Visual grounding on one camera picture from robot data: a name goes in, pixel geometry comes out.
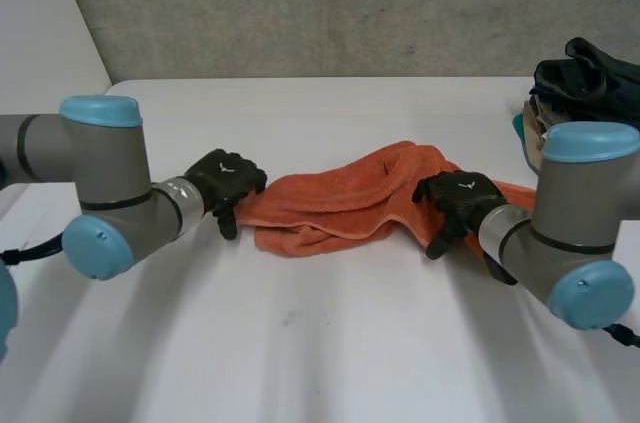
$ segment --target teal object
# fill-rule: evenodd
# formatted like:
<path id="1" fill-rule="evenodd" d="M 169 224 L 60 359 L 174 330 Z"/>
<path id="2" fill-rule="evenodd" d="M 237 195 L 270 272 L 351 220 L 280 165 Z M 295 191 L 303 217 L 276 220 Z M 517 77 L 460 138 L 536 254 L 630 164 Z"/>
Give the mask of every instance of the teal object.
<path id="1" fill-rule="evenodd" d="M 529 153 L 527 153 L 527 142 L 524 139 L 524 116 L 522 113 L 518 113 L 511 120 L 511 124 L 513 125 L 513 129 L 516 130 L 518 134 L 518 138 L 520 138 L 520 143 L 522 144 L 522 153 L 524 154 L 524 160 L 527 162 L 527 166 L 533 171 L 536 175 L 540 172 L 538 169 L 533 166 L 531 160 L 529 159 Z"/>
<path id="2" fill-rule="evenodd" d="M 547 306 L 573 328 L 600 329 L 626 313 L 634 293 L 633 280 L 622 265 L 599 260 L 563 276 L 551 290 Z"/>
<path id="3" fill-rule="evenodd" d="M 7 354 L 7 337 L 18 324 L 18 292 L 13 277 L 0 260 L 0 361 Z"/>
<path id="4" fill-rule="evenodd" d="M 74 218 L 62 234 L 62 249 L 76 270 L 98 280 L 113 278 L 135 264 L 127 240 L 97 216 Z"/>
<path id="5" fill-rule="evenodd" d="M 640 133 L 623 123 L 572 121 L 547 133 L 542 156 L 560 163 L 613 160 L 640 150 Z"/>
<path id="6" fill-rule="evenodd" d="M 518 113 L 516 116 L 514 116 L 513 120 L 511 120 L 511 124 L 513 125 L 513 128 L 516 130 L 516 133 L 518 134 L 518 138 L 520 138 L 520 141 L 524 143 L 524 116 L 522 115 L 522 113 Z"/>
<path id="7" fill-rule="evenodd" d="M 142 125 L 138 102 L 126 96 L 72 96 L 62 102 L 60 115 L 78 123 L 110 128 Z"/>

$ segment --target black fabric pile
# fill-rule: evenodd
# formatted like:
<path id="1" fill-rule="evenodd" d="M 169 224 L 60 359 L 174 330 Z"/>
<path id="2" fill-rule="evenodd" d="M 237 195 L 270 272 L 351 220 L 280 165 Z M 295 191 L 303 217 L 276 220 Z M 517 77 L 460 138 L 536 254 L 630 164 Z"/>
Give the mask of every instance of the black fabric pile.
<path id="1" fill-rule="evenodd" d="M 616 60 L 584 38 L 569 41 L 565 54 L 571 59 L 538 64 L 530 104 L 537 97 L 553 113 L 572 120 L 615 121 L 640 129 L 640 66 Z"/>

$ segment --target concrete wall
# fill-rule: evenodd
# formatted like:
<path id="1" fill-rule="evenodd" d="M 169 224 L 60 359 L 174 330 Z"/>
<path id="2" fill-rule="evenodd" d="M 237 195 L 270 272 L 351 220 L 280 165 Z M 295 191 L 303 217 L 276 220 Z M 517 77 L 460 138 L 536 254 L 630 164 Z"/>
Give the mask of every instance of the concrete wall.
<path id="1" fill-rule="evenodd" d="M 583 36 L 640 63 L 640 0 L 77 0 L 114 81 L 531 75 Z"/>

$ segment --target white table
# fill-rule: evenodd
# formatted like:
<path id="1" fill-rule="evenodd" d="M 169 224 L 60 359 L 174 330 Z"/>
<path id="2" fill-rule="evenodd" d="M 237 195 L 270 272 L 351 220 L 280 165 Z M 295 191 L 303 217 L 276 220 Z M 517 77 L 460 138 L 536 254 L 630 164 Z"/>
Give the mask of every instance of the white table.
<path id="1" fill-rule="evenodd" d="M 535 187 L 511 117 L 527 78 L 130 81 L 152 176 L 214 148 L 271 180 L 384 145 L 438 146 L 460 166 Z M 70 185 L 31 185 L 0 248 L 78 214 Z M 637 227 L 617 258 L 640 282 Z M 207 218 L 108 282 L 58 255 L 13 270 L 21 319 L 0 366 L 0 421 L 636 422 L 640 351 L 578 332 L 467 250 L 427 261 L 404 231 L 306 259 L 227 243 Z M 640 303 L 626 321 L 636 329 Z"/>

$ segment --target towel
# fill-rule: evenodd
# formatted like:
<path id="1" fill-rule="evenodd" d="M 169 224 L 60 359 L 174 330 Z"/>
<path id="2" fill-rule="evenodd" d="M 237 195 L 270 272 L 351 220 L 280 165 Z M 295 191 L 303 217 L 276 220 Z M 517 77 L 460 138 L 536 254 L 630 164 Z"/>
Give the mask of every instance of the towel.
<path id="1" fill-rule="evenodd" d="M 413 203 L 413 191 L 422 178 L 458 169 L 436 147 L 402 141 L 342 168 L 280 178 L 239 208 L 238 223 L 256 227 L 258 248 L 285 256 L 364 245 L 398 224 L 426 247 L 443 216 L 428 202 Z M 533 190 L 495 183 L 509 202 L 533 209 Z M 466 242 L 482 254 L 474 236 Z"/>

